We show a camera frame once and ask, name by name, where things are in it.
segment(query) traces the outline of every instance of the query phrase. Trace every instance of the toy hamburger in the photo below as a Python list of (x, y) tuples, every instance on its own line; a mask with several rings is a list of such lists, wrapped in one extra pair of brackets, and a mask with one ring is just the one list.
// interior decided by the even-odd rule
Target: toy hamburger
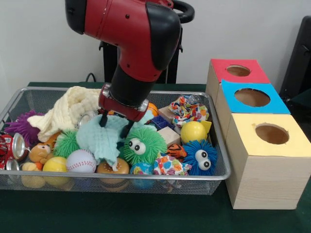
[[(123, 159), (118, 158), (117, 171), (113, 171), (107, 162), (100, 163), (97, 167), (97, 173), (104, 174), (129, 174), (130, 167)], [(127, 179), (101, 178), (102, 187), (110, 192), (120, 192), (125, 189), (129, 181)]]

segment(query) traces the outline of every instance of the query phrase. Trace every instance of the blue fuzzy ball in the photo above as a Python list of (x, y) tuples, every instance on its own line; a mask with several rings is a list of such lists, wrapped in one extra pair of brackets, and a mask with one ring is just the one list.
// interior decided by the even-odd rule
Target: blue fuzzy ball
[(206, 140), (190, 141), (184, 146), (187, 156), (184, 163), (192, 165), (189, 171), (194, 176), (212, 176), (214, 175), (217, 151)]

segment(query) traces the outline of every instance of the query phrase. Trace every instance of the plush tiger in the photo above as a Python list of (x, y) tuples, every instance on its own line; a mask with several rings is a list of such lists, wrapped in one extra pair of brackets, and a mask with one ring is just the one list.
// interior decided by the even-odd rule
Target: plush tiger
[(178, 159), (180, 162), (183, 162), (184, 158), (187, 156), (185, 149), (178, 144), (169, 146), (166, 154)]

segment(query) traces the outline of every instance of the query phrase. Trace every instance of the purple fuzzy ball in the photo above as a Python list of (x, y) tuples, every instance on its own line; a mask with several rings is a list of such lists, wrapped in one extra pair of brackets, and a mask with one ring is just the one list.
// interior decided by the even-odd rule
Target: purple fuzzy ball
[(43, 113), (36, 113), (35, 110), (31, 110), (25, 114), (21, 114), (14, 122), (8, 122), (8, 127), (5, 128), (6, 133), (19, 133), (24, 137), (24, 140), (28, 146), (35, 145), (39, 142), (38, 133), (40, 129), (32, 127), (27, 119), (32, 116), (43, 116)]

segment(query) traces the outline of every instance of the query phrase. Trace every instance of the red box top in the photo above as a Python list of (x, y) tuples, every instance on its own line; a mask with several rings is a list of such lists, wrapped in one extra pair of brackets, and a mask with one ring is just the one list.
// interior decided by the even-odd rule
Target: red box top
[(218, 81), (233, 83), (270, 83), (257, 60), (211, 59)]

